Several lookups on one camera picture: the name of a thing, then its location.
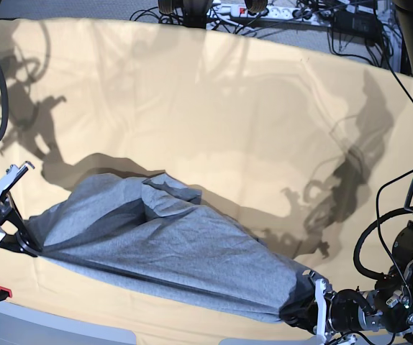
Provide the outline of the white power strip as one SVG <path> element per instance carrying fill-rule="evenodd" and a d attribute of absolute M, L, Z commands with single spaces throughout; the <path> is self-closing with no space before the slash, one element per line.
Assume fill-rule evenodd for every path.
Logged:
<path fill-rule="evenodd" d="M 248 11 L 243 4 L 228 4 L 214 2 L 207 12 L 210 19 L 222 20 L 232 25 L 259 25 L 259 24 L 305 24 L 315 27 L 328 27 L 330 21 L 322 15 L 330 13 L 322 11 L 316 13 L 311 9 L 301 9 L 286 6 L 268 5 L 266 9 L 254 14 Z"/>

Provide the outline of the yellow table cloth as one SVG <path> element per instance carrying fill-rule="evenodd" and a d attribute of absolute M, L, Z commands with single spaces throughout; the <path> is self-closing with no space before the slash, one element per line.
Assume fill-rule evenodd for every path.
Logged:
<path fill-rule="evenodd" d="M 26 220 L 86 178 L 165 174 L 335 290 L 370 290 L 353 264 L 413 167 L 413 79 L 265 40 L 92 19 L 0 21 L 9 123 L 0 178 Z M 12 302 L 127 329 L 139 344 L 293 340 L 301 331 L 139 293 L 0 249 Z"/>

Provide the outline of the grey t-shirt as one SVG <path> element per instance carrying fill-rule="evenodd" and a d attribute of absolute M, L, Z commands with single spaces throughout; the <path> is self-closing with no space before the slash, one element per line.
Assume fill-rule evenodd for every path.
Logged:
<path fill-rule="evenodd" d="M 27 228 L 45 259 L 74 272 L 268 323 L 281 320 L 305 270 L 165 174 L 91 176 Z"/>

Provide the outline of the black power adapter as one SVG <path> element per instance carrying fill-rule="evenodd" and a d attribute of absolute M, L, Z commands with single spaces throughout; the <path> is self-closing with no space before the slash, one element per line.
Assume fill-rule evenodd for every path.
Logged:
<path fill-rule="evenodd" d="M 372 14 L 337 11 L 333 17 L 332 28 L 348 35 L 373 40 L 377 34 L 376 19 Z"/>

